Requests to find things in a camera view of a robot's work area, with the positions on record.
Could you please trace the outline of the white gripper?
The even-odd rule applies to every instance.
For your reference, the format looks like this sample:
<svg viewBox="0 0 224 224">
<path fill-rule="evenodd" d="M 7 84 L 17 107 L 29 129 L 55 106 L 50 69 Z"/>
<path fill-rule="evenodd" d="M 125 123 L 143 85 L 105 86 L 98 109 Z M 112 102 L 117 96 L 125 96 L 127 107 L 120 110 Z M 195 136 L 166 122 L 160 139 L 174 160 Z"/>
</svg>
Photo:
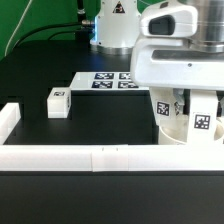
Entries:
<svg viewBox="0 0 224 224">
<path fill-rule="evenodd" d="M 130 74 L 139 86 L 174 89 L 177 115 L 183 89 L 224 91 L 224 3 L 156 3 L 140 18 Z"/>
</svg>

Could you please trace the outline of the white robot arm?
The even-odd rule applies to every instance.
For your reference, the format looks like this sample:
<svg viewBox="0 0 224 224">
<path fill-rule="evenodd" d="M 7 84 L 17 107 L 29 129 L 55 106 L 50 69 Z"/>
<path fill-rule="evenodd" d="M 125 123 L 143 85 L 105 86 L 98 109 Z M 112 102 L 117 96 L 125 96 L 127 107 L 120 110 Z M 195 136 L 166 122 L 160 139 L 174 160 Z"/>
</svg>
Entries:
<svg viewBox="0 0 224 224">
<path fill-rule="evenodd" d="M 162 0 L 141 13 L 134 0 L 101 0 L 94 31 L 94 50 L 131 54 L 138 86 L 212 91 L 224 116 L 224 0 Z"/>
</svg>

